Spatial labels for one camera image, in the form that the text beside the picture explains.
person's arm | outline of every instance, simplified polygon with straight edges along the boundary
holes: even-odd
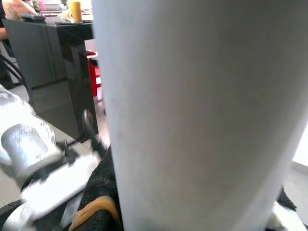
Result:
[[[37,14],[35,10],[22,0],[2,0],[5,13],[7,9],[15,11],[18,15],[22,13]]]
[[[8,39],[8,38],[9,36],[6,33],[5,28],[4,27],[0,28],[0,41]]]

white pole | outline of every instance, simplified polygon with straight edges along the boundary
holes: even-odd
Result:
[[[308,121],[308,1],[92,1],[125,231],[262,231]]]

glossy black table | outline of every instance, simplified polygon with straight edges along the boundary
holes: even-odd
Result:
[[[84,134],[81,115],[87,108],[98,132],[84,43],[93,39],[92,23],[59,25],[57,17],[39,23],[2,21],[33,89],[37,115],[77,139]]]

tiled floor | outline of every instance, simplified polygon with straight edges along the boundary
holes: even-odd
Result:
[[[108,132],[107,118],[103,113],[104,102],[101,91],[99,90],[99,95],[94,99],[96,116],[99,126],[99,134],[105,146],[109,146],[110,138]],[[55,131],[56,136],[62,140],[63,134],[61,131]],[[90,148],[90,142],[77,145],[77,151],[80,153],[88,152]],[[4,175],[0,171],[0,206],[5,205],[9,202],[18,200],[19,190],[15,185],[14,181]],[[298,214],[303,222],[308,223],[308,175],[299,173],[295,170],[290,170],[284,183],[285,191],[288,196],[293,200],[293,202],[298,207]]]

